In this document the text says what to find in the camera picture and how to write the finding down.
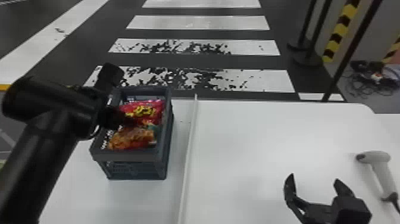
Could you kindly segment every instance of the red snack bag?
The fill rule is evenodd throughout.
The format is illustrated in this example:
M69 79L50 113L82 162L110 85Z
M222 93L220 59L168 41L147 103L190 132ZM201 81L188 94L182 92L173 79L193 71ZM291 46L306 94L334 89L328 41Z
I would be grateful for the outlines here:
M135 101L120 106L120 110L125 112L126 116L136 118L143 125L157 125L161 120L163 108L164 101L160 99Z
M139 127L123 127L112 136L108 143L108 148L111 150L145 148L154 140L153 130Z

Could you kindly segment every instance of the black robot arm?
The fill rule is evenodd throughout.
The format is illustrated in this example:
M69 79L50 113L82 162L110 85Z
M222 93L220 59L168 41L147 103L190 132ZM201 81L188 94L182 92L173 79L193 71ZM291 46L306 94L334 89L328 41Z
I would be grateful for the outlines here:
M105 64L94 88L65 87L22 77L4 96L5 116L25 127L0 171L0 223L38 223L50 193L76 144L98 126L115 129L124 114L107 107L123 71Z

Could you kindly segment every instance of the hazard stripe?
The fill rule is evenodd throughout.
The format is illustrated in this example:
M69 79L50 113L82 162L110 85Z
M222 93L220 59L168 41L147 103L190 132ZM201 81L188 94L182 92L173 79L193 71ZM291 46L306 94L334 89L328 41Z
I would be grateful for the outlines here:
M347 0L345 6L343 7L342 14L337 20L336 27L333 30L333 33L322 56L322 59L325 63L333 61L335 53L337 53L337 51L339 50L343 38L347 35L349 31L351 20L357 14L360 1L361 0Z
M10 85L0 84L0 91L6 91L9 87L10 87Z
M397 38L396 42L390 47L382 62L385 64L391 62L392 58L395 56L395 54L399 49L400 49L400 35Z

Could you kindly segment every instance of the road marking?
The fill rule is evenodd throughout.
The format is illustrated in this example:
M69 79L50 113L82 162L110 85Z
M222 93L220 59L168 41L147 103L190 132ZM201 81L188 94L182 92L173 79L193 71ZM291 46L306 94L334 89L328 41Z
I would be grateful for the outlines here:
M301 100L321 100L324 94L299 93ZM329 101L344 101L341 94L332 94Z
M0 6L1 5L8 5L8 4L12 4L12 3L17 3L17 2L24 2L27 0L12 0L12 1L5 1L5 2L0 2Z
M279 56L275 41L117 39L109 52Z
M0 59L0 83L11 84L27 73L108 0L82 0Z
M263 15L137 15L127 29L270 30Z
M3 132L2 129L0 129L0 137L5 140L5 142L10 145L11 147L15 146L15 141L7 135L7 133Z
M144 8L261 8L258 0L147 0Z
M3 85L3 84L0 84L0 91L6 91L8 88L10 87L10 85Z
M85 86L93 86L101 66L98 66ZM163 67L129 67L124 70L122 86L161 85L174 89L196 88L214 91L290 92L292 82L286 70L241 70L241 69L167 69Z

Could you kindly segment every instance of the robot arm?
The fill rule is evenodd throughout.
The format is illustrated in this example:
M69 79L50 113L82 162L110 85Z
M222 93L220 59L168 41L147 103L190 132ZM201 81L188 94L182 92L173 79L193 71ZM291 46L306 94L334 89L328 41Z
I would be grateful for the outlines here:
M293 173L287 177L283 192L287 206L303 224L368 224L372 214L363 200L356 198L350 188L338 179L333 186L337 197L331 206L309 203L299 198Z
M67 88L22 77L4 96L5 116L25 122L23 134L0 172L0 223L38 223L48 197L76 144L98 126L116 129L124 120L107 107L123 71L105 64L94 88Z

